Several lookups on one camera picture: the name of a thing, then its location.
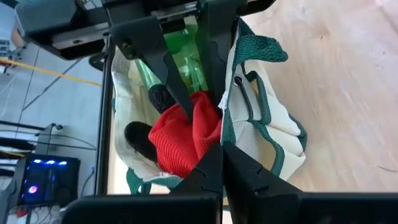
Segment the yellow cable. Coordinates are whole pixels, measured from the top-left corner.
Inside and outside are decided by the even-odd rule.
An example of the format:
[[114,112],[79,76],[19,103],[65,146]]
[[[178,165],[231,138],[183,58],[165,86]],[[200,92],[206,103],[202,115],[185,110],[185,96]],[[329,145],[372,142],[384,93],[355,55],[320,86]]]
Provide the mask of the yellow cable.
[[5,154],[14,155],[14,156],[24,157],[24,155],[23,155],[23,154],[21,154],[21,153],[16,153],[16,152],[8,152],[8,151],[3,151],[3,150],[0,150],[0,152],[2,152],[2,153],[5,153]]
[[27,64],[24,64],[24,63],[13,61],[13,60],[0,58],[0,62],[10,63],[10,64],[13,64],[13,65],[18,65],[18,66],[21,66],[21,67],[24,67],[24,68],[28,68],[28,69],[33,69],[33,70],[37,70],[37,71],[40,71],[40,72],[44,72],[44,73],[47,73],[49,75],[55,75],[55,76],[58,76],[58,77],[68,78],[70,80],[77,81],[77,82],[82,82],[82,83],[88,83],[88,84],[92,84],[92,85],[101,86],[100,83],[96,83],[96,82],[89,81],[89,80],[84,80],[84,79],[81,79],[81,78],[76,78],[76,77],[73,77],[71,75],[64,75],[64,74],[61,74],[61,73],[58,73],[58,72],[44,70],[44,69],[41,69],[41,68],[37,68],[35,66],[27,65]]

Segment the red knit fabric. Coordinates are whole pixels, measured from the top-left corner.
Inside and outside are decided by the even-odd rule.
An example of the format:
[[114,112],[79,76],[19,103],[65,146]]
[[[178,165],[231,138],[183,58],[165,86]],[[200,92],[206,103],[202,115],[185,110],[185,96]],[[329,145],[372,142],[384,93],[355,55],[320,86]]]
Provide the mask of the red knit fabric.
[[221,135],[221,120],[207,92],[198,91],[190,98],[194,105],[192,123],[176,103],[160,116],[148,135],[156,147],[160,168],[179,177],[186,177]]

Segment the black knit item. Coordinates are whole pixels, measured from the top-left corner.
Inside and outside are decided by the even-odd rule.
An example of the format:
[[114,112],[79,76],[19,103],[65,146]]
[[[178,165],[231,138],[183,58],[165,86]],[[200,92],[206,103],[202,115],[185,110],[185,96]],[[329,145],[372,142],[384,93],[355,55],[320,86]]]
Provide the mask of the black knit item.
[[133,121],[124,129],[124,137],[137,152],[150,161],[157,162],[156,148],[148,139],[151,129],[152,127],[146,123]]
[[160,114],[175,104],[172,95],[167,91],[165,86],[160,84],[154,85],[148,90],[148,97],[150,103],[152,103]]

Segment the wooden floor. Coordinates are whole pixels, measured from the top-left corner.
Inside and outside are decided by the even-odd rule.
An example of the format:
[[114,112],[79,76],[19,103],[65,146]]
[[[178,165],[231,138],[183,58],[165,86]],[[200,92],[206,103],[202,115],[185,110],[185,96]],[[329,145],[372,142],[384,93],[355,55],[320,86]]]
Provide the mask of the wooden floor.
[[307,191],[398,190],[398,1],[277,0],[245,17],[289,54],[266,69],[308,132],[289,182]]

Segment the green plastic bottle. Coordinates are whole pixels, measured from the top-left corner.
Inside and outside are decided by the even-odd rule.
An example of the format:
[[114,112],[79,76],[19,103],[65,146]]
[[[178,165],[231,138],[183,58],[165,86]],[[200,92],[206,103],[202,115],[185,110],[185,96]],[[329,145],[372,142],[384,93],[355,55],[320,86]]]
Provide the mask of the green plastic bottle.
[[[195,43],[197,30],[197,25],[188,24],[184,30],[164,35],[167,47],[173,55],[181,79],[187,86],[189,93],[208,89]],[[147,90],[153,85],[161,84],[160,80],[142,60],[136,60],[136,64],[141,80]]]

